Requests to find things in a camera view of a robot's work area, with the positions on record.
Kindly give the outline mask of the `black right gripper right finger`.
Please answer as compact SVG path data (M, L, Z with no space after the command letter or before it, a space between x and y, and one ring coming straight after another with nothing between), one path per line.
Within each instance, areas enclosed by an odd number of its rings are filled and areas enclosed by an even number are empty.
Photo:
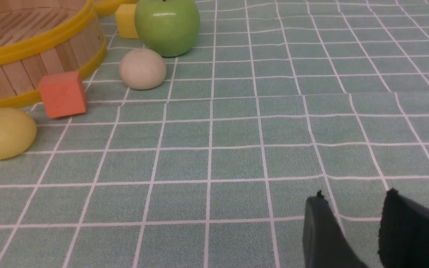
M378 234L385 268L429 268L429 209L388 190Z

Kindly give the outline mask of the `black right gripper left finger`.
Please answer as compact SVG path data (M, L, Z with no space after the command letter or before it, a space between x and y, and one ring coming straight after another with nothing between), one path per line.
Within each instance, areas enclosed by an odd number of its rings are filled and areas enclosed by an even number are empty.
M344 237L321 190L305 201L303 253L306 268L367 267Z

